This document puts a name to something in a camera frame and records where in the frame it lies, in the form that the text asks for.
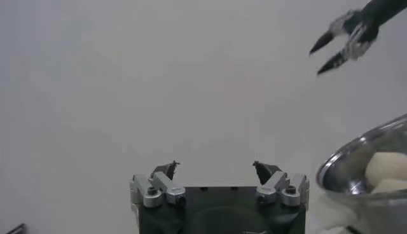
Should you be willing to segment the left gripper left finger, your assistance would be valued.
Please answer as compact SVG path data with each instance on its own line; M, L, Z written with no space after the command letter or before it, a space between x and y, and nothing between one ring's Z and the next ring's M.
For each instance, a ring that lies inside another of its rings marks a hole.
M168 203L174 207L184 207L186 204L186 188L173 181L176 167L175 160L156 166L149 176L134 174L129 182L130 202L149 209Z

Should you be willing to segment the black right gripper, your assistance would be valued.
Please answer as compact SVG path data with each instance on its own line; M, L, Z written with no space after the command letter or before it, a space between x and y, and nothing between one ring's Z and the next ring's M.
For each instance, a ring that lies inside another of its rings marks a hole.
M329 44L337 36L348 35L344 47L333 55L318 71L317 75L335 70L349 60L358 60L376 41L381 25L406 8L406 0L371 0L358 10L349 10L334 19L327 31L318 38L309 55Z

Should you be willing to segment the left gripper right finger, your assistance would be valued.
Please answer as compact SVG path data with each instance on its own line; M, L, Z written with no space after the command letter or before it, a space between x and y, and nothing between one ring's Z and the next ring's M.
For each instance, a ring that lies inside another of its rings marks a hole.
M305 174L287 173L276 165L259 161L252 164L260 185L256 187L256 200L269 205L279 200L289 207L309 206L310 181Z

